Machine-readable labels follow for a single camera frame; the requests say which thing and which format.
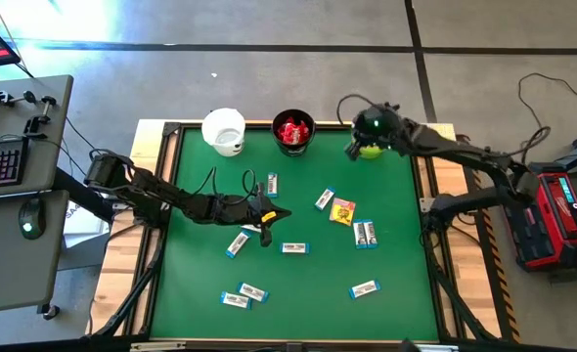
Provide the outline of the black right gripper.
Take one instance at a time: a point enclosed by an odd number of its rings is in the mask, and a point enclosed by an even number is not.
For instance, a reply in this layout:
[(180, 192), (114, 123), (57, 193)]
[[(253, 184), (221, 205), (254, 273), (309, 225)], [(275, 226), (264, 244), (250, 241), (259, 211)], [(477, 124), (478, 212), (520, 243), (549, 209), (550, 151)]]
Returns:
[(372, 105), (354, 117), (354, 140), (346, 146), (350, 159), (357, 159), (362, 147), (400, 147), (406, 143), (406, 130), (397, 103)]

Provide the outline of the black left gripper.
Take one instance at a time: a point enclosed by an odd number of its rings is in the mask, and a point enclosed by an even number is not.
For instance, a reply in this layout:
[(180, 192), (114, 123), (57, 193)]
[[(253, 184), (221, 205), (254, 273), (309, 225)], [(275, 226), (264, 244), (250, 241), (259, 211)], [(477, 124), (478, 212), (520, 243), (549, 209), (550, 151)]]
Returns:
[(272, 242), (270, 227), (291, 216), (290, 210), (277, 206), (265, 194), (262, 182), (257, 183), (256, 198), (224, 196), (219, 199), (219, 205), (218, 223), (221, 225), (260, 225), (262, 246), (269, 246)]

